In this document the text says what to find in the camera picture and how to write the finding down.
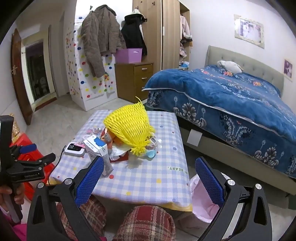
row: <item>bed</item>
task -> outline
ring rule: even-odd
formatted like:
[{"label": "bed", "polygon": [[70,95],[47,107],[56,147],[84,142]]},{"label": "bed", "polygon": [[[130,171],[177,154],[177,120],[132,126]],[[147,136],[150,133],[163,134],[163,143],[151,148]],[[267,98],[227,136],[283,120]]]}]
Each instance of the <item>bed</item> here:
[{"label": "bed", "polygon": [[[242,74],[216,67],[234,61]],[[247,56],[209,46],[203,69],[165,70],[146,84],[147,107],[174,112],[184,144],[296,194],[296,116],[280,96],[284,76]],[[203,133],[198,146],[190,129]]]}]

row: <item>blue gripper pad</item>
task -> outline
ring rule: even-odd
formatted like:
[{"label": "blue gripper pad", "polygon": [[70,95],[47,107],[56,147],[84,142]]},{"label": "blue gripper pad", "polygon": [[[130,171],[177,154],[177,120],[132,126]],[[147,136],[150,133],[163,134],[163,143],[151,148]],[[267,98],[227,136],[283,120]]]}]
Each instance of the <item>blue gripper pad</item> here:
[{"label": "blue gripper pad", "polygon": [[195,170],[212,202],[221,208],[224,204],[224,190],[219,181],[201,158],[196,159]]},{"label": "blue gripper pad", "polygon": [[27,146],[22,146],[20,148],[20,154],[26,154],[32,151],[37,150],[37,146],[36,144],[31,144],[31,145],[27,145]]},{"label": "blue gripper pad", "polygon": [[76,189],[75,203],[78,207],[87,203],[103,171],[104,160],[99,157]]}]

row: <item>hand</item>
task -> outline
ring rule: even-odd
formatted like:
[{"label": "hand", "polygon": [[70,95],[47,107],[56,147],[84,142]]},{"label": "hand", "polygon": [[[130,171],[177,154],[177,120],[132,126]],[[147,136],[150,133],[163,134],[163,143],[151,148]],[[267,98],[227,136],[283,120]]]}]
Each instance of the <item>hand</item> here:
[{"label": "hand", "polygon": [[[0,206],[6,211],[8,212],[8,208],[6,206],[6,203],[3,199],[3,195],[2,194],[8,194],[10,195],[12,193],[12,190],[8,187],[8,186],[1,186],[0,187]],[[20,186],[17,188],[17,193],[15,195],[15,203],[16,204],[24,204],[24,196],[25,196],[25,185],[23,183],[20,184]]]}]

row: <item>quilted jacket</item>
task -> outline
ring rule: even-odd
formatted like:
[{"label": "quilted jacket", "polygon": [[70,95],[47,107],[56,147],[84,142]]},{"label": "quilted jacket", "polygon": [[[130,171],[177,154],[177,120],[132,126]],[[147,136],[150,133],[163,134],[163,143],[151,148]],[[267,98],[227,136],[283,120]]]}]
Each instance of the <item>quilted jacket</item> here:
[{"label": "quilted jacket", "polygon": [[114,10],[102,5],[91,11],[82,23],[84,52],[94,77],[99,78],[105,74],[101,53],[115,53],[117,49],[126,48],[115,16]]}]

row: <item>framed picture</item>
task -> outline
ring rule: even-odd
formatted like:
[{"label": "framed picture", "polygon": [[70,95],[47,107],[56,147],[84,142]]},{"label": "framed picture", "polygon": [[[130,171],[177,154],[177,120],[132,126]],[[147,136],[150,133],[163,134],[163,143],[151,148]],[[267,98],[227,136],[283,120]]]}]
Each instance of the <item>framed picture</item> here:
[{"label": "framed picture", "polygon": [[293,71],[293,64],[285,59],[285,64],[284,64],[284,75],[292,81],[292,71]]},{"label": "framed picture", "polygon": [[264,48],[263,24],[234,15],[234,36]]}]

